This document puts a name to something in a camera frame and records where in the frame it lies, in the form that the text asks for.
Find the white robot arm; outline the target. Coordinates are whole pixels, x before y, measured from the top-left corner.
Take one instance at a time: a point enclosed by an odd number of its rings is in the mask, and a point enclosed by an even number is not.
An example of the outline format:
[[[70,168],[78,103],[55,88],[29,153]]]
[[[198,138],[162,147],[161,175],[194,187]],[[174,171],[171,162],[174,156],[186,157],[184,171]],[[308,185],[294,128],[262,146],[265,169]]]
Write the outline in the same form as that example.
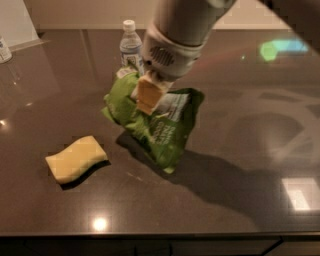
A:
[[[147,69],[136,87],[137,108],[147,115],[200,57],[215,23],[237,0],[159,0],[141,50]],[[257,0],[320,52],[320,0]]]

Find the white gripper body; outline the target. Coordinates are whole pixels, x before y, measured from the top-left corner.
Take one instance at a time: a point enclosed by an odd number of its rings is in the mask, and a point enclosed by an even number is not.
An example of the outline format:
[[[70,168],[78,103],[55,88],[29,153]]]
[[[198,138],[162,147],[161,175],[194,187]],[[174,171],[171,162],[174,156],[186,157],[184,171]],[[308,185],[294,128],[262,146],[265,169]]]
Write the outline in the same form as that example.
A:
[[[142,59],[153,80],[175,82],[191,70],[202,48],[174,42],[151,23],[144,36]]]

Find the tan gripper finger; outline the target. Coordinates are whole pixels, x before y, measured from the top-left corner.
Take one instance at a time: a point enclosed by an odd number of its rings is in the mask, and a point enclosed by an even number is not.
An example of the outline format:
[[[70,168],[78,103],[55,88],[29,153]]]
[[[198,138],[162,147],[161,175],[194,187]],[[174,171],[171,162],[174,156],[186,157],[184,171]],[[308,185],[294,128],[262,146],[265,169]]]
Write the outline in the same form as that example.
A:
[[[167,88],[163,84],[141,77],[137,84],[137,108],[145,114],[151,115],[166,92]]]
[[[137,101],[138,100],[138,84],[135,86],[135,88],[133,89],[131,95],[130,95],[130,98],[133,100],[133,101]]]

